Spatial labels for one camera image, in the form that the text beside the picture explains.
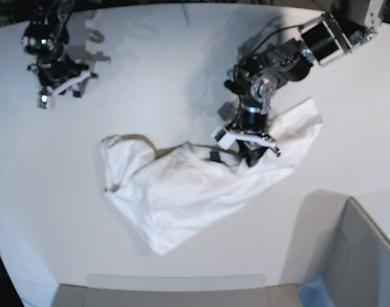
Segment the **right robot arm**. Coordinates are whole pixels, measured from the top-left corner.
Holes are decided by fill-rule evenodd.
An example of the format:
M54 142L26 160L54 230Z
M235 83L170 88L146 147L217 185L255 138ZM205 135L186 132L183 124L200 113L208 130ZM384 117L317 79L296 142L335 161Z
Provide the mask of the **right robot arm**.
M67 24L76 1L35 1L33 16L21 38L26 54L35 58L27 66L40 85L39 97L45 104L49 98L71 91L81 98L85 83L96 79L86 63L74 61L67 53Z

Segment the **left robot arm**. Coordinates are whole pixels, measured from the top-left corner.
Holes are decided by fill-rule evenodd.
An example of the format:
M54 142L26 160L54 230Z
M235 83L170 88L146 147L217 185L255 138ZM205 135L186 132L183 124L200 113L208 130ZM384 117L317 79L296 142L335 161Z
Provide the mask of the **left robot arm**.
M324 66L372 40L383 23L384 6L384 1L334 1L319 17L296 25L299 38L271 44L269 39L283 31L278 29L243 55L224 82L239 103L228 124L218 129L218 145L228 149L236 143L250 167L267 150L280 156L269 133L272 97L288 82L305 79L314 63Z

